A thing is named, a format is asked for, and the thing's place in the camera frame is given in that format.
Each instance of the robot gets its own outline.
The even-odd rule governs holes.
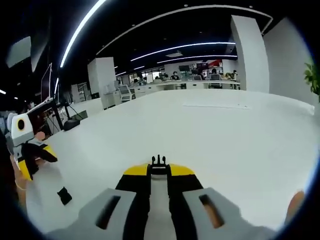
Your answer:
[[[35,138],[27,113],[13,116],[10,129],[14,160],[27,180],[32,181],[33,175],[39,170],[36,158],[50,163],[58,161],[52,148]]]

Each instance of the potted plant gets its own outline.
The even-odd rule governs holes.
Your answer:
[[[317,102],[314,105],[314,115],[320,121],[320,75],[316,65],[306,63],[307,69],[304,71],[304,79],[306,83],[310,85],[310,90],[312,93],[318,95]]]

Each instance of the office desk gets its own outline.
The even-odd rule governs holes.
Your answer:
[[[46,141],[58,162],[28,184],[28,215],[43,232],[64,228],[127,168],[160,154],[194,170],[245,220],[277,229],[314,169],[319,128],[312,109],[278,95],[221,89],[159,91],[120,104]],[[72,195],[66,206],[54,176]]]

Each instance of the black ceiling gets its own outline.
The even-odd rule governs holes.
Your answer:
[[[249,8],[271,15],[274,20],[267,31],[284,17],[280,7],[273,4],[256,3],[254,0],[162,0],[159,2],[144,0],[107,0],[86,23],[78,35],[68,55],[63,69],[59,69],[65,48],[81,20],[97,0],[25,0],[23,5],[10,3],[8,13],[12,21],[5,29],[7,46],[43,28],[48,23],[50,31],[49,48],[41,60],[43,67],[49,59],[53,62],[55,75],[68,86],[88,80],[87,64],[96,57],[96,53],[114,38],[155,16],[170,11],[203,5],[230,5]],[[262,30],[269,18],[245,10],[229,8],[205,8],[183,11],[161,17],[146,23],[110,44],[97,57],[114,57],[118,73],[131,71],[140,66],[156,67],[158,61],[169,59],[167,54],[176,50],[157,53],[136,61],[130,60],[158,50],[180,45],[203,42],[228,42],[231,36],[231,15],[256,18]],[[198,55],[224,55],[228,53],[226,45],[191,46],[178,49],[183,57]],[[0,89],[7,92],[18,91],[23,98],[31,98],[40,89],[40,73],[31,74],[30,61],[25,60],[14,70],[8,70],[3,62],[1,69],[6,72],[6,80],[0,83]]]

